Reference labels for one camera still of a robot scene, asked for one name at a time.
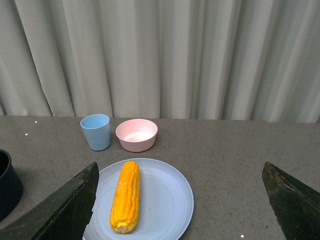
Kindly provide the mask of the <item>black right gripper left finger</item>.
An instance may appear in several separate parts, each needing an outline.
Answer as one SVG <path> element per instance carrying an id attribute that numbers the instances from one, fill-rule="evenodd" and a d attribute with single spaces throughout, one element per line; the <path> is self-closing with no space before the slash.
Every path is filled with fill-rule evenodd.
<path id="1" fill-rule="evenodd" d="M 29 212 L 1 229 L 2 240 L 81 240 L 89 224 L 99 181 L 96 162 Z"/>

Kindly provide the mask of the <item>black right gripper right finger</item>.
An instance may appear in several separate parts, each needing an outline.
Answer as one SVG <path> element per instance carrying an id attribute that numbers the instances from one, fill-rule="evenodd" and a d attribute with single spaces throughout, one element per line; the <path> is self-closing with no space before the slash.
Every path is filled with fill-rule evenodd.
<path id="1" fill-rule="evenodd" d="M 269 203 L 287 240 L 320 238 L 320 193 L 270 162 L 262 180 Z"/>

